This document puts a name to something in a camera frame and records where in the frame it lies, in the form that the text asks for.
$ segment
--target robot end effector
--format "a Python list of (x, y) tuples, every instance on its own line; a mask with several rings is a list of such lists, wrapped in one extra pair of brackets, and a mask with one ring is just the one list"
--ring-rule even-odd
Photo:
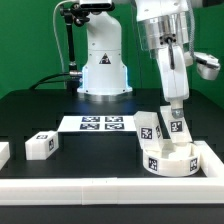
[[(209, 6), (209, 2), (179, 0), (173, 4), (172, 0), (136, 0), (142, 48), (150, 50), (151, 56), (157, 59), (164, 97), (170, 102), (175, 119), (184, 116), (183, 100), (189, 96), (186, 66), (196, 61), (199, 74), (208, 80), (214, 80), (220, 70), (218, 59), (194, 52), (192, 7)], [(190, 34), (187, 13), (190, 15)], [(189, 52), (185, 52), (184, 46), (188, 43)]]

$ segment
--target white border frame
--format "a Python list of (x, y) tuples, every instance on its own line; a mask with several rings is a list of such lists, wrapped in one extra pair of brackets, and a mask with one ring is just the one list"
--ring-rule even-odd
[(0, 180), (0, 205), (221, 204), (224, 165), (203, 141), (207, 178), (93, 178)]

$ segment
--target white cube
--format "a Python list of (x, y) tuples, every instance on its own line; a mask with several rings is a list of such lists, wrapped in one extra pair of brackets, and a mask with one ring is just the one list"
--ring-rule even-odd
[(46, 160), (58, 147), (58, 133), (55, 131), (39, 132), (26, 141), (27, 160)]

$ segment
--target white paper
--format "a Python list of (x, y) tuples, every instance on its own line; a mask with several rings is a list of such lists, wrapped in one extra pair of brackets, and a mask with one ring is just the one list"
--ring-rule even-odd
[(58, 132), (136, 131), (133, 116), (64, 116)]

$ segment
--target black table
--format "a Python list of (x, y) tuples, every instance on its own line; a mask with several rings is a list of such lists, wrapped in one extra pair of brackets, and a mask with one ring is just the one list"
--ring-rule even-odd
[[(0, 141), (10, 143), (11, 153), (0, 178), (156, 177), (142, 166), (135, 132), (63, 133), (60, 148), (46, 161), (26, 161), (24, 142), (39, 131), (57, 130), (66, 115), (134, 115), (137, 111), (158, 112), (168, 138), (161, 105), (167, 103), (160, 89), (137, 89), (130, 98), (110, 103), (80, 100), (64, 90), (11, 92), (0, 100)], [(191, 90), (184, 111), (193, 140), (205, 140), (224, 161), (224, 110)], [(86, 160), (88, 169), (82, 165)], [(200, 171), (195, 176), (204, 174)], [(3, 223), (211, 223), (214, 217), (216, 223), (223, 223), (224, 205), (2, 206), (0, 217)]]

